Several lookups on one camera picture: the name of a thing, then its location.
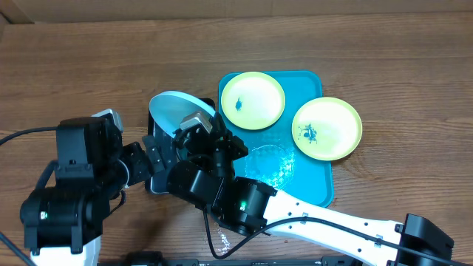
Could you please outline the light blue plate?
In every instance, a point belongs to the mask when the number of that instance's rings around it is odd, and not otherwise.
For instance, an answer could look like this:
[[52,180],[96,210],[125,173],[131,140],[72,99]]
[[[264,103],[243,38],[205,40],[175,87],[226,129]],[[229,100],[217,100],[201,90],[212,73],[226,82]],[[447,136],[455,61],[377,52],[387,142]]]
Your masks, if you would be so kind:
[[171,138],[179,129],[183,118],[201,111],[207,118],[215,116],[215,110],[203,100],[193,95],[165,91],[154,96],[149,102],[149,112],[155,123]]

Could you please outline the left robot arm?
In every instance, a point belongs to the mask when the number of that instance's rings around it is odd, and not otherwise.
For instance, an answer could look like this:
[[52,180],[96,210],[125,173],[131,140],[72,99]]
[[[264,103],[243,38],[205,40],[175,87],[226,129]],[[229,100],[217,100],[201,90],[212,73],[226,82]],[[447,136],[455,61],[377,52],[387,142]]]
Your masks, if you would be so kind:
[[124,145],[113,119],[78,117],[56,128],[57,159],[23,202],[24,246],[35,265],[96,265],[110,202],[164,170],[154,137]]

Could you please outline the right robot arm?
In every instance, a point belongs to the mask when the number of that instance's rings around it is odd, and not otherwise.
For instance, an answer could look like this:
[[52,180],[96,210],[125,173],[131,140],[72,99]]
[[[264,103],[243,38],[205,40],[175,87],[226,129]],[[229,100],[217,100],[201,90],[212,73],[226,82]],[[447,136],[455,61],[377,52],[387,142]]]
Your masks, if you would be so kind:
[[261,233],[304,240],[366,265],[453,265],[453,241],[428,219],[408,214],[403,223],[343,214],[311,205],[263,182],[234,174],[248,155],[219,113],[172,115],[163,130],[188,150],[169,172],[167,189],[200,209],[204,219],[244,239],[229,257]]

